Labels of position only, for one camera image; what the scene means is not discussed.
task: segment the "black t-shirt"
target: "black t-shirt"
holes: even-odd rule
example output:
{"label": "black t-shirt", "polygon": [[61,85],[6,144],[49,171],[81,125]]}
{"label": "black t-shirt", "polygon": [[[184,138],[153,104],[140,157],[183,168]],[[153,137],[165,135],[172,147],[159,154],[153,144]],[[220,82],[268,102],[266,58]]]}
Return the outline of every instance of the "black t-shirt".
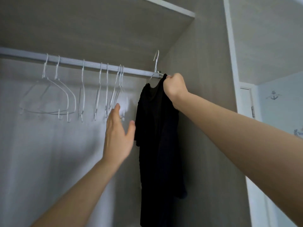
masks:
{"label": "black t-shirt", "polygon": [[187,195],[177,134],[179,114],[164,93],[166,77],[155,88],[145,85],[137,108],[135,140],[140,147],[142,227],[168,226],[173,197]]}

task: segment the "door hinge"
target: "door hinge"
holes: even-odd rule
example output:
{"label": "door hinge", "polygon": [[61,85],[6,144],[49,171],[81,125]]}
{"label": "door hinge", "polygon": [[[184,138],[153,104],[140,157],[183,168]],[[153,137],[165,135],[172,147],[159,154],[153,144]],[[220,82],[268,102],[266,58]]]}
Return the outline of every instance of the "door hinge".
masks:
{"label": "door hinge", "polygon": [[255,118],[255,109],[252,107],[252,117]]}

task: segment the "forearm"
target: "forearm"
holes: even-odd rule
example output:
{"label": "forearm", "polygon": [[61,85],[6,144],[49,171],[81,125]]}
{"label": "forearm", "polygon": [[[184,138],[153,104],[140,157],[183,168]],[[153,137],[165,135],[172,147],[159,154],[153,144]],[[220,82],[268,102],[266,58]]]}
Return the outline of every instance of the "forearm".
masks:
{"label": "forearm", "polygon": [[174,104],[290,218],[303,224],[303,140],[191,93]]}
{"label": "forearm", "polygon": [[119,165],[101,160],[66,194],[63,195],[32,227],[85,226],[104,188]]}

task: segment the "left hand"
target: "left hand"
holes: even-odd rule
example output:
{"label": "left hand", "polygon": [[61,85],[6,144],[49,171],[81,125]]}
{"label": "left hand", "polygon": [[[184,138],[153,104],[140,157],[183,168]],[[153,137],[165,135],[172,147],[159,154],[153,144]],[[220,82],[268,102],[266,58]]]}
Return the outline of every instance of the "left hand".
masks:
{"label": "left hand", "polygon": [[117,103],[110,112],[107,123],[103,149],[103,161],[120,165],[129,156],[134,144],[135,122],[130,121],[125,134],[120,116],[120,105]]}

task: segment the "hand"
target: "hand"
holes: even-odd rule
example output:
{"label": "hand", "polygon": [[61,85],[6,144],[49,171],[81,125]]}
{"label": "hand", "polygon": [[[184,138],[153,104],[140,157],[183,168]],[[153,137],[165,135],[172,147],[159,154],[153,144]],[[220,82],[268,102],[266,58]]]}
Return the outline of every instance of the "hand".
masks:
{"label": "hand", "polygon": [[178,100],[188,93],[183,76],[180,73],[167,76],[166,80],[164,80],[163,88],[165,94],[172,101],[173,106],[178,109]]}
{"label": "hand", "polygon": [[130,154],[136,129],[134,121],[130,121],[127,134],[125,134],[119,110],[120,105],[117,103],[108,116],[102,158],[103,161],[118,165]]}

